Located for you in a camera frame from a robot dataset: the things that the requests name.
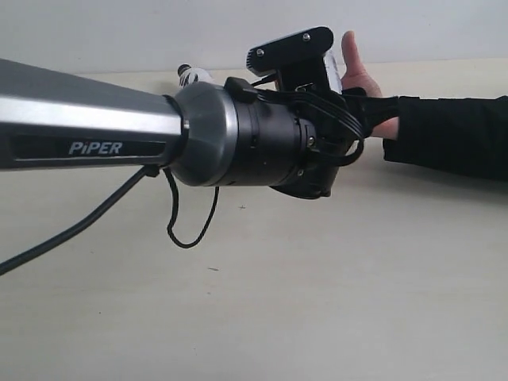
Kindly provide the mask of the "person's open hand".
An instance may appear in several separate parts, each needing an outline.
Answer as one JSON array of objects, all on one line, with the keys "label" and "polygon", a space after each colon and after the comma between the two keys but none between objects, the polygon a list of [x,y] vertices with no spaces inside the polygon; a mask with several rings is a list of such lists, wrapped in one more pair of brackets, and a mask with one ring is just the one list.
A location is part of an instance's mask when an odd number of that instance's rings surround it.
[{"label": "person's open hand", "polygon": [[[368,96],[381,98],[382,91],[362,62],[355,33],[352,30],[345,32],[341,38],[341,54],[345,65],[345,73],[341,78],[342,87],[344,89],[361,87]],[[380,139],[396,140],[398,118],[394,117],[377,125],[371,135]]]}]

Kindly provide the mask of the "black sleeved forearm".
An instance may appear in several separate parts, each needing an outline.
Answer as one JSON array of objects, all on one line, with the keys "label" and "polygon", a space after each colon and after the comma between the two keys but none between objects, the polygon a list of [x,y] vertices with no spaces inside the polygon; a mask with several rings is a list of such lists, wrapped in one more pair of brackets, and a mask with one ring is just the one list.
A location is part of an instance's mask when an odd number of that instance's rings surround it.
[{"label": "black sleeved forearm", "polygon": [[398,133],[383,140],[388,162],[507,181],[507,97],[399,99]]}]

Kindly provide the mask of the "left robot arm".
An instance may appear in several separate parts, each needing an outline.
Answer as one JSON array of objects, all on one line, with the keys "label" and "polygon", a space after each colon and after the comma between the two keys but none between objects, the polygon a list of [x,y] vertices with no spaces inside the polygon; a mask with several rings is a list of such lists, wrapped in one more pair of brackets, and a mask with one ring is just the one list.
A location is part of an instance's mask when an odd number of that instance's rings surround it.
[{"label": "left robot arm", "polygon": [[396,97],[308,85],[276,91],[229,77],[174,95],[1,62],[1,168],[151,166],[192,187],[330,195]]}]

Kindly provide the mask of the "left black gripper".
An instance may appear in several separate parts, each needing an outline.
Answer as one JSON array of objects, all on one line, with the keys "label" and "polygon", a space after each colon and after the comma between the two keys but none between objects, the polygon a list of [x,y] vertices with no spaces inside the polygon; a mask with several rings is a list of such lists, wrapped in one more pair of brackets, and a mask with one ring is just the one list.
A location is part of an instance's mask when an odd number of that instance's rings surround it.
[{"label": "left black gripper", "polygon": [[296,175],[274,186],[294,198],[327,198],[341,167],[355,163],[365,140],[377,125],[399,115],[399,97],[373,98],[362,89],[338,94],[326,91],[292,91],[279,94],[303,121],[306,148]]}]

